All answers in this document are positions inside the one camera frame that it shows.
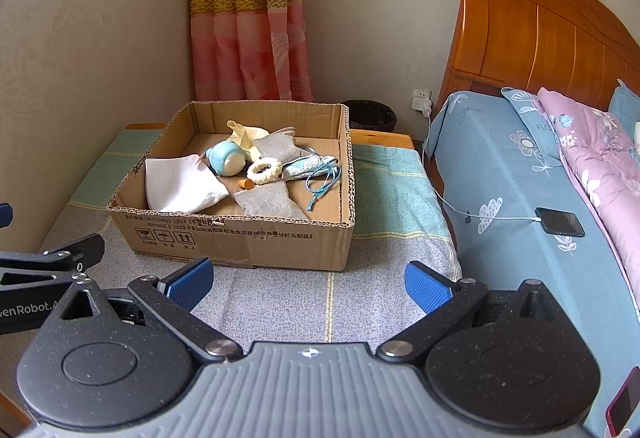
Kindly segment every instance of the trash can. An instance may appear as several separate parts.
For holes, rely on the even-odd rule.
[[[393,132],[398,121],[393,110],[380,102],[345,100],[343,104],[349,108],[349,127],[351,129]]]

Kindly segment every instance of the pink curtain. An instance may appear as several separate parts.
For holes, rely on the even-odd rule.
[[[198,100],[312,101],[302,0],[191,0]]]

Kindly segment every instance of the metal screw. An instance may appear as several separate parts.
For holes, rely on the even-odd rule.
[[[381,349],[387,357],[406,357],[414,347],[407,341],[387,341]]]
[[[229,339],[218,339],[208,342],[204,349],[214,357],[228,357],[238,351],[238,345]]]

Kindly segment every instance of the pink comforter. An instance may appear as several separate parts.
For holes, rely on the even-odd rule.
[[[538,98],[556,128],[568,166],[602,219],[640,299],[640,156],[612,114],[545,88]]]

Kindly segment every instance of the red phone case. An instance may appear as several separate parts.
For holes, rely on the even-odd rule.
[[[628,386],[629,383],[631,383],[631,381],[634,379],[634,377],[636,375],[638,375],[638,377],[639,377],[638,381],[640,382],[640,368],[638,368],[638,366],[634,367],[631,370],[631,373],[628,374],[628,377],[623,382],[622,387],[620,388],[618,393],[615,395],[615,397],[613,398],[613,401],[611,402],[611,404],[609,404],[609,407],[607,407],[607,410],[605,411],[605,418],[607,419],[607,426],[609,426],[609,434],[611,434],[612,437],[618,436],[619,433],[616,431],[616,427],[614,426],[613,421],[611,419],[611,409],[616,405],[616,402],[618,401],[618,399],[622,395],[623,391],[625,391],[626,386]],[[634,410],[635,410],[635,407],[632,408],[631,414],[633,414]]]

